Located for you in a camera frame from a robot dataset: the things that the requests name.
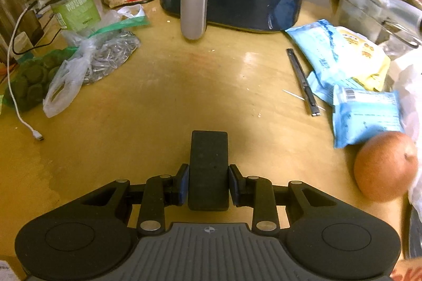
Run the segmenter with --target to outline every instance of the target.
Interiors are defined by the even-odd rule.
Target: blue snack package
[[[309,86],[311,87],[312,93],[318,96],[322,101],[325,101],[330,106],[333,106],[333,93],[334,93],[334,85],[328,85],[327,87],[322,87],[319,83],[315,72],[311,72],[307,78]],[[354,81],[353,79],[346,79],[338,81],[337,84],[343,88],[351,88],[351,89],[360,89],[364,90],[359,83]]]
[[[365,143],[385,131],[404,132],[396,92],[379,93],[334,86],[334,147]]]
[[[292,27],[286,32],[295,40],[326,88],[359,75],[359,56],[345,38],[325,19]]]

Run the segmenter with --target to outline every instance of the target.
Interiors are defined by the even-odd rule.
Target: barcode
[[[346,93],[346,100],[356,100],[353,89],[345,89],[344,91]]]

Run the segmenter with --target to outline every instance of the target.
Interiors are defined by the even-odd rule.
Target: black rubber pad
[[[290,257],[278,239],[244,223],[175,223],[140,240],[117,269],[95,281],[329,281]],[[391,281],[388,276],[373,280]],[[30,277],[27,281],[40,281]]]
[[[189,208],[225,211],[229,208],[227,132],[193,131],[190,150]]]

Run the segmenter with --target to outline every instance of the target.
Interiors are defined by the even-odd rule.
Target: metal screw
[[[140,226],[141,229],[145,231],[156,231],[161,227],[161,224],[156,220],[145,220]]]
[[[264,220],[257,224],[257,228],[261,231],[273,231],[277,228],[277,224],[272,221]]]

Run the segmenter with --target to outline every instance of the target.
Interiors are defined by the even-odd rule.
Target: wooden table
[[[285,51],[292,43],[284,34],[208,26],[200,41],[187,42],[179,20],[157,1],[144,8],[151,25],[134,30],[142,46],[124,65],[83,86],[51,119],[42,106],[24,114],[43,142],[3,106],[0,259],[23,276],[14,240],[25,223],[118,178],[144,183],[151,176],[174,175],[189,162],[193,130],[226,131],[229,162],[244,176],[259,175],[276,185],[302,180],[401,232],[404,200],[376,204],[362,196],[352,176],[357,149],[333,148],[331,108],[319,101],[326,111],[311,117],[303,101],[283,91],[301,93]],[[329,16],[305,3],[298,24]],[[309,70],[303,55],[298,57]],[[287,227],[282,207],[279,216]],[[220,213],[166,208],[167,223],[251,220],[250,208],[231,206]]]

